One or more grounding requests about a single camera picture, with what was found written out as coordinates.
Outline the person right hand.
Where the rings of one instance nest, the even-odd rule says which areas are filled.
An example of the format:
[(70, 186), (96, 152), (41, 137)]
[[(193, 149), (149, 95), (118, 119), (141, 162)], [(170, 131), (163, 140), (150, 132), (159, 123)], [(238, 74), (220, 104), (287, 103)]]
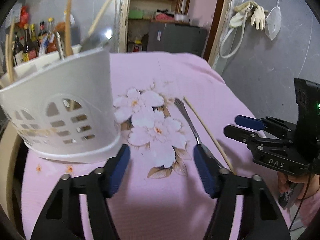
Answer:
[(298, 195), (298, 199), (309, 198), (313, 196), (318, 188), (318, 179), (314, 179), (314, 175), (303, 175), (299, 177), (287, 175), (281, 172), (277, 172), (278, 176), (278, 190), (280, 193), (287, 192), (290, 188), (289, 183), (301, 183), (303, 184), (303, 189)]

